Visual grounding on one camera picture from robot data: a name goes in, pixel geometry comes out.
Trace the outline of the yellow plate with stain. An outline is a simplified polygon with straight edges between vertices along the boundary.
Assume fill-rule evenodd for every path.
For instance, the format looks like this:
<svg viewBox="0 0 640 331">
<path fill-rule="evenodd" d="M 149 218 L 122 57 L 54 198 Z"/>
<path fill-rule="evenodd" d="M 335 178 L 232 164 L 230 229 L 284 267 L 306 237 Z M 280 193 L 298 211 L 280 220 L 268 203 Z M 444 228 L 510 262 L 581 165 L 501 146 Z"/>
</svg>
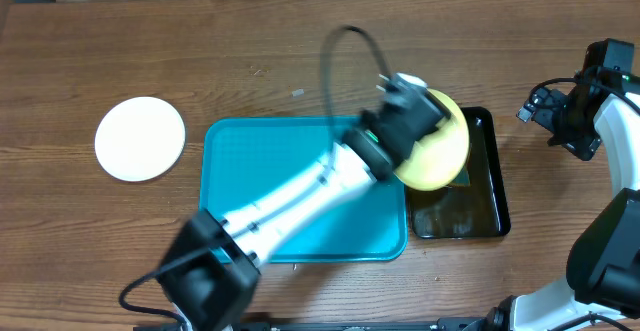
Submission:
<svg viewBox="0 0 640 331">
<path fill-rule="evenodd" d="M 463 169 L 469 154 L 470 137 L 461 108 L 441 91 L 428 88 L 451 112 L 434 133 L 414 143 L 412 153 L 396 170 L 396 177 L 419 191 L 434 191 L 450 184 Z"/>
</svg>

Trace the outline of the white plate with long stain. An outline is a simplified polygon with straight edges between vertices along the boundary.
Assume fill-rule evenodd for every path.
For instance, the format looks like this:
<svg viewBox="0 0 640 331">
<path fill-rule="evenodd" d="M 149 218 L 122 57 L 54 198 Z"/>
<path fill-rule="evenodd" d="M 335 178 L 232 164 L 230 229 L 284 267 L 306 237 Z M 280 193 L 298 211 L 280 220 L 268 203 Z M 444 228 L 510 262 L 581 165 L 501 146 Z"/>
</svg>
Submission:
<svg viewBox="0 0 640 331">
<path fill-rule="evenodd" d="M 100 121 L 94 150 L 102 169 L 125 182 L 144 182 L 169 169 L 186 144 L 186 127 L 178 110 L 156 97 L 127 99 Z"/>
</svg>

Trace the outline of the green yellow sponge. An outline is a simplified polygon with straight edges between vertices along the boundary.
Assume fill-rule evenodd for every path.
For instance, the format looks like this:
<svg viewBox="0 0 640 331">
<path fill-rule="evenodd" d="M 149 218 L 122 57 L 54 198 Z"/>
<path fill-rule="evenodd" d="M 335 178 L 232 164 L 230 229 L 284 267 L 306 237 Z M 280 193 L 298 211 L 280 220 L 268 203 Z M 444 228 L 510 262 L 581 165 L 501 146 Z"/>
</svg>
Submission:
<svg viewBox="0 0 640 331">
<path fill-rule="evenodd" d="M 458 175 L 449 183 L 451 187 L 468 187 L 470 184 L 470 176 L 466 167 L 463 167 Z"/>
</svg>

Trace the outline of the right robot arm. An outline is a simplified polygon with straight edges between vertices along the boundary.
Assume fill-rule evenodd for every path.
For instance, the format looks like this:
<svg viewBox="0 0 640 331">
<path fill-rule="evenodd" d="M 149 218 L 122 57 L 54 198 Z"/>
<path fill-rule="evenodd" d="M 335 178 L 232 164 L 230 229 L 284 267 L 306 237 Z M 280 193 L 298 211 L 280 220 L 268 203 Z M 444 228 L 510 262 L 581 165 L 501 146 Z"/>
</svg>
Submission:
<svg viewBox="0 0 640 331">
<path fill-rule="evenodd" d="M 580 71 L 534 86 L 517 116 L 551 133 L 589 161 L 606 149 L 612 201 L 572 246 L 560 279 L 526 295 L 510 296 L 470 330 L 580 330 L 605 323 L 622 329 L 639 316 L 639 78 L 632 72 L 634 46 L 607 38 L 587 47 Z"/>
</svg>

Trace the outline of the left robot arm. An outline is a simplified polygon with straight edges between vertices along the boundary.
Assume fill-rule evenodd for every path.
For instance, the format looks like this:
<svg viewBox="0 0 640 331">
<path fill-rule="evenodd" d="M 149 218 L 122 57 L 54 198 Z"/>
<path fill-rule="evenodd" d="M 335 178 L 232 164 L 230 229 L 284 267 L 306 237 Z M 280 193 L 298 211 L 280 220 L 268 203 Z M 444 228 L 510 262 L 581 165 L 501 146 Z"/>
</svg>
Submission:
<svg viewBox="0 0 640 331">
<path fill-rule="evenodd" d="M 424 85 L 388 84 L 382 106 L 365 111 L 329 151 L 262 198 L 221 218 L 194 214 L 179 231 L 156 280 L 180 330 L 222 330 L 250 304 L 261 268 L 321 214 L 386 181 L 456 124 L 459 107 Z"/>
</svg>

